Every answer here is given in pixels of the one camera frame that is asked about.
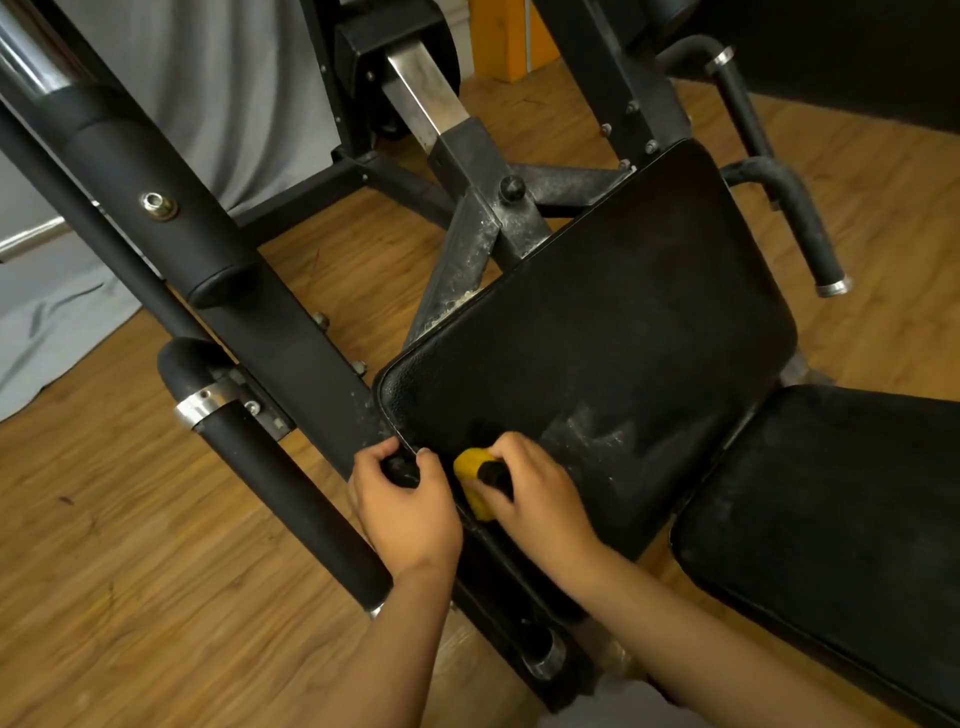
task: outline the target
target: metal bracket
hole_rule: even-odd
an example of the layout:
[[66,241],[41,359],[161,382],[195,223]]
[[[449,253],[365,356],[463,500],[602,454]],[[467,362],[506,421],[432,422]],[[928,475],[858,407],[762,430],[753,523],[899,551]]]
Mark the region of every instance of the metal bracket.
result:
[[218,409],[242,397],[243,392],[236,382],[225,376],[179,401],[174,412],[187,429],[194,429]]
[[243,402],[244,408],[275,441],[283,439],[293,430],[289,418],[279,411],[276,403],[262,389],[252,385],[240,367],[231,369],[213,384],[178,402],[174,413],[182,425],[196,429],[207,417],[232,401]]

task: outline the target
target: black handle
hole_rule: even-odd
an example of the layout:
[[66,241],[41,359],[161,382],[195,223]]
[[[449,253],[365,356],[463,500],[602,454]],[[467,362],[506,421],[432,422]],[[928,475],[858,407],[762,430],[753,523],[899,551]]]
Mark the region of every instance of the black handle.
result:
[[481,483],[500,491],[510,500],[514,499],[514,480],[510,469],[502,460],[488,460],[477,469],[477,478]]

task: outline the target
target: black padded seat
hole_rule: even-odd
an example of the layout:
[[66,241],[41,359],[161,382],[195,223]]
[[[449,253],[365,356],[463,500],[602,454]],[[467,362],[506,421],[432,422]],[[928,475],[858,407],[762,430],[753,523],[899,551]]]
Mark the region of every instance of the black padded seat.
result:
[[634,558],[796,348],[730,190],[681,142],[383,370],[380,409],[447,464],[524,432]]
[[960,403],[781,390],[671,545],[737,611],[922,725],[960,725]]

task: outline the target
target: white fabric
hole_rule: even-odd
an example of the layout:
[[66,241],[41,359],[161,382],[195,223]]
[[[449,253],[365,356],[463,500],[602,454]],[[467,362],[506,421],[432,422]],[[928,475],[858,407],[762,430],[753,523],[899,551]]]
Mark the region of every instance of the white fabric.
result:
[[604,677],[593,695],[537,723],[538,728],[710,728],[697,714],[668,703],[646,683]]

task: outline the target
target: hand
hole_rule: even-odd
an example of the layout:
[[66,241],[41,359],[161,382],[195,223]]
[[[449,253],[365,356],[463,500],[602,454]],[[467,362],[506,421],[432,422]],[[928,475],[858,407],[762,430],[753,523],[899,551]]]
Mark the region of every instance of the hand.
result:
[[420,485],[400,488],[380,470],[380,461],[398,447],[392,437],[357,452],[347,483],[350,504],[395,583],[422,569],[452,580],[464,532],[444,468],[437,455],[421,449]]
[[517,432],[505,433],[489,450],[510,469],[513,502],[478,480],[467,487],[487,503],[523,552],[569,592],[602,548],[576,486],[543,448]]

